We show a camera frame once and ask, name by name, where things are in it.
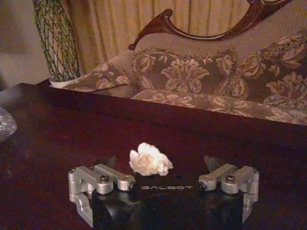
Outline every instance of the throw pillow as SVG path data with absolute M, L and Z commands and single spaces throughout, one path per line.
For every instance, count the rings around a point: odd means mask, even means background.
M 94 92 L 118 85 L 129 85 L 130 83 L 124 70 L 114 64 L 105 62 L 99 64 L 95 69 L 76 79 L 69 85 L 66 85 L 63 89 Z
M 226 91 L 253 102 L 307 109 L 307 32 L 285 37 L 250 55 Z
M 149 48 L 133 57 L 132 67 L 142 90 L 219 94 L 225 80 L 235 72 L 236 56 L 231 50 L 188 56 Z

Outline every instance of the silver metal bracket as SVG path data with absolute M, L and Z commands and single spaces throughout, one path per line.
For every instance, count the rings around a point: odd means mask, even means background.
M 113 191 L 113 183 L 121 191 L 136 189 L 136 181 L 132 175 L 125 175 L 103 164 L 92 168 L 80 166 L 68 173 L 69 199 L 77 206 L 78 214 L 93 227 L 93 212 L 89 204 L 94 189 L 101 195 Z
M 242 222 L 249 217 L 254 202 L 258 201 L 260 174 L 252 167 L 225 164 L 207 175 L 199 177 L 199 188 L 203 191 L 216 189 L 216 184 L 221 182 L 223 192 L 231 195 L 240 191 L 244 192 Z

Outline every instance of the green mesh vase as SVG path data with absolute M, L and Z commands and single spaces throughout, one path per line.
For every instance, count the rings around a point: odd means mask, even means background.
M 48 69 L 56 82 L 80 77 L 75 39 L 59 0 L 34 0 L 35 23 Z

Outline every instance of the carved wooden frame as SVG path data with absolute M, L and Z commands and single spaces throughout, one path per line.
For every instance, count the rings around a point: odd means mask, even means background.
M 244 17 L 230 30 L 223 34 L 213 36 L 197 36 L 188 34 L 173 25 L 170 17 L 173 14 L 172 9 L 166 9 L 154 19 L 152 19 L 139 33 L 133 44 L 129 45 L 130 50 L 134 50 L 137 43 L 142 37 L 154 33 L 168 33 L 177 35 L 183 38 L 198 40 L 198 41 L 222 41 L 233 36 L 239 35 L 244 31 L 257 25 L 259 22 L 272 15 L 281 7 L 286 5 L 292 0 L 277 0 L 277 1 L 264 1 L 264 0 L 247 0 L 250 4 L 248 11 Z

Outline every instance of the logo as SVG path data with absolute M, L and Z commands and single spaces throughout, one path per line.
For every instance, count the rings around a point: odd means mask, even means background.
M 193 186 L 142 186 L 142 190 L 184 190 L 184 189 L 192 189 Z

